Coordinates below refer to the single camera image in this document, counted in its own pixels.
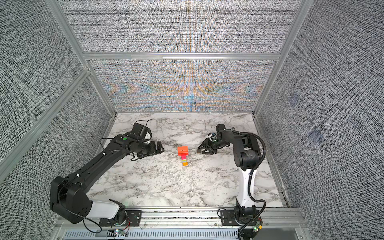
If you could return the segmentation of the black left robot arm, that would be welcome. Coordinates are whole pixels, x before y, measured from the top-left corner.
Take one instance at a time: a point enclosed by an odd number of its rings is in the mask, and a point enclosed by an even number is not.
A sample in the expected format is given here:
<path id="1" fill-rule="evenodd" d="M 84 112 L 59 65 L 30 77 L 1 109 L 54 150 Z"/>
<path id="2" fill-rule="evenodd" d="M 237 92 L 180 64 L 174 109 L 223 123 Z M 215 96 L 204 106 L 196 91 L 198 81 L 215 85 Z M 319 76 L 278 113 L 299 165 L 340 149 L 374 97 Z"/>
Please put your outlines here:
<path id="1" fill-rule="evenodd" d="M 73 224 L 92 218 L 125 224 L 125 205 L 115 200 L 91 200 L 87 196 L 88 191 L 114 164 L 130 154 L 134 155 L 136 161 L 164 151 L 160 141 L 146 143 L 128 135 L 115 136 L 102 152 L 83 167 L 65 178 L 58 176 L 51 182 L 50 209 Z"/>

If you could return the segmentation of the orange-red rectangular wood block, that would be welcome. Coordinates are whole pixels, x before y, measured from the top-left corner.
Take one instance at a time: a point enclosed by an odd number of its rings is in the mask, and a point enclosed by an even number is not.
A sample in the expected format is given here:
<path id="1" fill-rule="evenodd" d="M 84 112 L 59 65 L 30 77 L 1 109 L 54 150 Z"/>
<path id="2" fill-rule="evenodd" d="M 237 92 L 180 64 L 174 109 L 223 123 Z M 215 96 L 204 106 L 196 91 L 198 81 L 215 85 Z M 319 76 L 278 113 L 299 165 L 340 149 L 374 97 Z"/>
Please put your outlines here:
<path id="1" fill-rule="evenodd" d="M 179 156 L 189 155 L 189 148 L 187 146 L 177 147 L 177 151 Z"/>

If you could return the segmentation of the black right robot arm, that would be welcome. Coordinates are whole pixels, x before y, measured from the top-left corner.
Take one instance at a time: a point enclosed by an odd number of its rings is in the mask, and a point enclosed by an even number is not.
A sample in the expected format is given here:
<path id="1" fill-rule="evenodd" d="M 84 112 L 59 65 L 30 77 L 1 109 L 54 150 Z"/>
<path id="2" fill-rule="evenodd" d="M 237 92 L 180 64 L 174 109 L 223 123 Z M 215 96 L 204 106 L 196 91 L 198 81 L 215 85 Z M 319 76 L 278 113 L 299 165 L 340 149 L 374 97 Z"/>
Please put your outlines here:
<path id="1" fill-rule="evenodd" d="M 234 215 L 236 221 L 244 225 L 258 218 L 267 206 L 265 200 L 254 197 L 255 173 L 266 157 L 266 146 L 264 140 L 254 133 L 218 125 L 217 132 L 208 134 L 198 146 L 197 153 L 215 155 L 219 149 L 230 146 L 233 147 L 234 162 L 240 171 Z"/>

